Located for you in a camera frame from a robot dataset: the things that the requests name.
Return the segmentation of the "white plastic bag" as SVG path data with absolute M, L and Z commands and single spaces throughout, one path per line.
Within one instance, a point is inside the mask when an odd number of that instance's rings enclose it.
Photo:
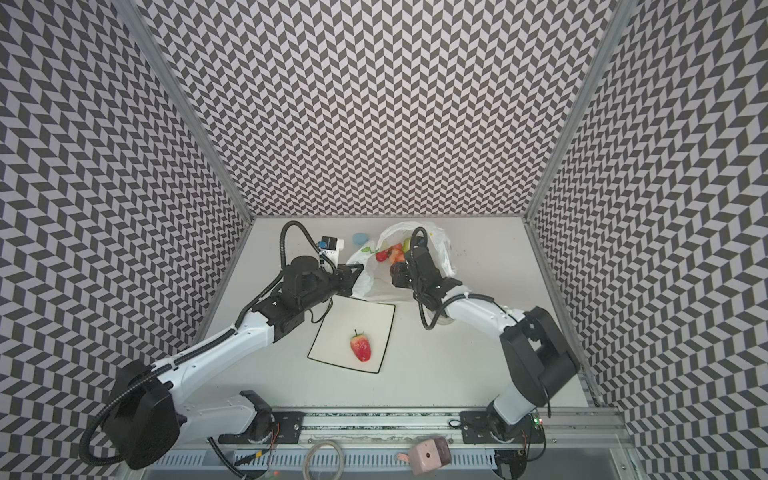
M 352 296 L 354 298 L 378 302 L 394 303 L 412 300 L 412 291 L 392 285 L 389 260 L 379 262 L 375 254 L 398 243 L 409 243 L 412 232 L 422 226 L 428 233 L 428 247 L 435 266 L 443 277 L 456 275 L 456 268 L 451 259 L 451 241 L 447 233 L 428 221 L 403 221 L 384 229 L 378 236 L 367 242 L 347 261 L 347 264 L 361 264 L 364 269 L 356 280 Z

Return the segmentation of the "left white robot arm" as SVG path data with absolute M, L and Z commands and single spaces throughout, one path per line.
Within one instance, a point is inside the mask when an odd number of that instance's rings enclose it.
M 187 401 L 244 357 L 286 337 L 316 305 L 352 295 L 363 265 L 337 264 L 318 242 L 311 246 L 313 254 L 293 260 L 281 248 L 279 273 L 227 329 L 163 360 L 121 367 L 105 405 L 80 437 L 79 459 L 90 466 L 125 463 L 138 470 L 187 439 L 216 436 L 226 426 L 237 434 L 247 431 L 261 410 L 255 393 L 202 409 Z

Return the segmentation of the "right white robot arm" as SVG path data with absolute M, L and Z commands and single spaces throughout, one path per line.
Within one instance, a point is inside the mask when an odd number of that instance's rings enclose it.
M 473 292 L 457 278 L 441 273 L 428 237 L 422 225 L 410 234 L 404 260 L 391 267 L 392 283 L 412 291 L 425 330 L 435 329 L 445 318 L 495 341 L 508 381 L 486 407 L 484 420 L 473 428 L 500 443 L 529 439 L 536 425 L 535 411 L 543 407 L 550 413 L 555 394 L 581 370 L 577 355 L 547 310 L 504 307 L 494 297 Z

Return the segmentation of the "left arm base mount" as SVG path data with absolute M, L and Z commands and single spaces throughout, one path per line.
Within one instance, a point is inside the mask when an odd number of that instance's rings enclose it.
M 275 411 L 253 390 L 243 390 L 239 400 L 245 401 L 254 415 L 239 432 L 218 436 L 224 445 L 298 444 L 306 414 L 299 410 Z

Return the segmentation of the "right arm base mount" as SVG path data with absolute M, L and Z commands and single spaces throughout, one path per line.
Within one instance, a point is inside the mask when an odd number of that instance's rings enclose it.
M 466 410 L 458 419 L 449 422 L 459 430 L 464 444 L 518 444 L 543 445 L 545 431 L 542 421 L 535 414 L 528 414 L 514 425 L 507 424 L 500 416 L 487 411 Z

